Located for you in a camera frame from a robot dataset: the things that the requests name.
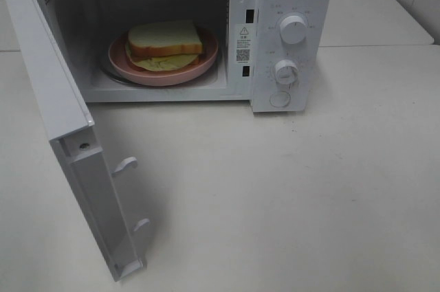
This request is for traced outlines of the pink round plate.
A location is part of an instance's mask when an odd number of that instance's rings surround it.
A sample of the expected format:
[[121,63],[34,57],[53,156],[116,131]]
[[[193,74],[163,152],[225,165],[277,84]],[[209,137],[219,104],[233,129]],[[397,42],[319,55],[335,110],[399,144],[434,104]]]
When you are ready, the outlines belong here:
[[213,32],[202,27],[198,27],[197,32],[203,44],[204,53],[199,55],[196,65],[186,65],[173,71],[150,71],[135,66],[129,60],[125,50],[127,33],[119,36],[110,44],[107,56],[115,71],[135,84],[152,87],[182,84],[206,73],[214,65],[219,53],[219,43]]

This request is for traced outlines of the lower white timer knob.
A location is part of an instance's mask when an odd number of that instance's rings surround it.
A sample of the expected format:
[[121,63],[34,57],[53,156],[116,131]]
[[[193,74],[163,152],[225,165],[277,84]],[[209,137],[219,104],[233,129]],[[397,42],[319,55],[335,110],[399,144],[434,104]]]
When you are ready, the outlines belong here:
[[280,60],[274,65],[275,81],[280,85],[291,85],[298,80],[299,68],[292,60]]

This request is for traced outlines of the glass microwave turntable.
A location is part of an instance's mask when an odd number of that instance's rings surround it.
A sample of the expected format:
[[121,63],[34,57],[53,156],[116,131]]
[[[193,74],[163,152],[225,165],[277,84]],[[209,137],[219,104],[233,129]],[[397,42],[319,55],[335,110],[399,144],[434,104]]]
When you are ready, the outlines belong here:
[[[134,87],[152,87],[152,86],[144,86],[144,85],[139,85],[139,84],[135,84],[134,82],[131,82],[125,78],[123,78],[122,76],[120,76],[115,69],[113,68],[113,66],[111,65],[109,58],[107,56],[108,54],[108,50],[107,52],[101,54],[99,56],[99,63],[100,63],[100,69],[101,71],[108,76],[110,79],[119,82],[123,85],[130,85],[130,86],[134,86]],[[219,76],[221,76],[223,73],[218,71],[218,62],[221,60],[221,55],[217,54],[217,59],[214,62],[214,65],[209,68],[209,70],[204,73],[203,75],[199,76],[198,78],[195,78],[194,80],[182,83],[182,84],[178,84],[178,85],[173,85],[173,86],[167,86],[167,87],[191,87],[193,85],[196,86],[201,86],[201,85],[209,85],[210,83],[214,83],[219,79]]]

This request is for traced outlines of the sandwich with lettuce and cheese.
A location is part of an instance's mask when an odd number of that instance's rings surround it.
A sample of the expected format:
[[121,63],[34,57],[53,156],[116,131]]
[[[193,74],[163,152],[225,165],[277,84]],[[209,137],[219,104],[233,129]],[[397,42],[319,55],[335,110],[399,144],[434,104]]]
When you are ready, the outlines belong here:
[[149,23],[128,31],[125,51],[131,64],[154,71],[175,71],[196,61],[204,46],[191,20]]

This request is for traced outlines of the upper white power knob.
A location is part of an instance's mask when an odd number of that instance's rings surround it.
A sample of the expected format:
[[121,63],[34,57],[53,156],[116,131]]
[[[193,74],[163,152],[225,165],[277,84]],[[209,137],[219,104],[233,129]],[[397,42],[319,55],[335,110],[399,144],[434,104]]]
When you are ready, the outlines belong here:
[[280,19],[278,28],[283,42],[295,45],[306,38],[308,22],[303,14],[293,12]]

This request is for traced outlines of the white microwave oven body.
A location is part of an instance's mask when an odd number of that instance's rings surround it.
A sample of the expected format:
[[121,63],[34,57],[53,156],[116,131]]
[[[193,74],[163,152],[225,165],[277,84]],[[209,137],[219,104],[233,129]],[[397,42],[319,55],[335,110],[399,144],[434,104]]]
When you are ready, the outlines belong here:
[[[71,74],[85,102],[184,102],[247,100],[255,112],[302,111],[329,0],[54,0],[53,10],[66,46]],[[278,23],[293,12],[308,22],[306,38],[295,45],[281,39]],[[134,25],[190,19],[217,36],[218,71],[209,85],[134,87],[106,76],[99,56]],[[274,65],[292,60],[298,80],[275,81]],[[273,107],[270,96],[288,92],[290,103]]]

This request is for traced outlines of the round white door-release button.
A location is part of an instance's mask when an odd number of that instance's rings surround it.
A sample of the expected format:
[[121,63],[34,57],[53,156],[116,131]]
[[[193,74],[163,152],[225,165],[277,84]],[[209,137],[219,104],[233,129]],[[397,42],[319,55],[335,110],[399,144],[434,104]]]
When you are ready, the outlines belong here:
[[291,96],[288,92],[285,91],[278,91],[276,93],[273,93],[270,98],[269,102],[273,107],[285,107],[290,103]]

